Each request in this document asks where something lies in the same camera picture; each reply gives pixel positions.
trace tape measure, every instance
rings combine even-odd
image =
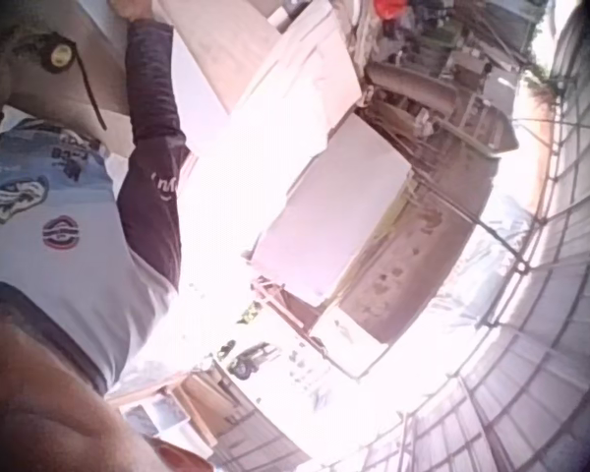
[[[50,74],[67,71],[77,59],[75,43],[57,32],[45,34],[39,41],[40,64]]]

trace wooden plank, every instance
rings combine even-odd
[[[177,386],[181,384],[184,379],[188,377],[188,374],[178,374],[176,376],[171,377],[170,379],[166,379],[160,383],[154,383],[146,388],[142,388],[138,391],[133,391],[131,393],[127,393],[124,395],[119,396],[111,396],[109,398],[105,398],[107,403],[109,403],[114,408],[120,408],[123,405],[127,405],[129,403],[134,403],[136,401],[144,400],[145,398],[149,398],[150,396],[155,395],[163,388]]]
[[[203,436],[207,445],[215,447],[218,444],[218,439],[209,427],[201,412],[194,404],[193,400],[186,394],[183,388],[174,388],[171,393],[179,403],[179,405],[186,411],[190,419],[193,421],[201,436]]]
[[[298,81],[312,77],[324,104],[327,130],[361,97],[361,87],[331,4],[315,0],[275,44],[250,83],[254,95],[283,97]]]
[[[223,106],[232,111],[279,41],[279,32],[245,0],[161,0]]]

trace plywood sheet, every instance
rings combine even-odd
[[[160,0],[207,80],[231,111],[279,40],[245,0]]]
[[[297,17],[255,74],[245,98],[268,92],[287,94],[307,73],[313,75],[322,97],[329,131],[345,117],[362,92],[341,25],[327,0],[315,0]]]
[[[252,264],[318,306],[367,245],[409,171],[399,152],[350,116],[292,191]]]

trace red object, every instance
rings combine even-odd
[[[393,20],[402,15],[409,6],[409,0],[374,0],[376,14],[383,20]]]
[[[156,438],[145,438],[172,472],[213,472],[214,468],[196,454]]]

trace logo patch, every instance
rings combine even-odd
[[[47,196],[48,180],[43,176],[0,185],[0,223],[43,203]]]
[[[43,225],[43,244],[65,251],[79,244],[79,225],[70,216],[59,216]]]

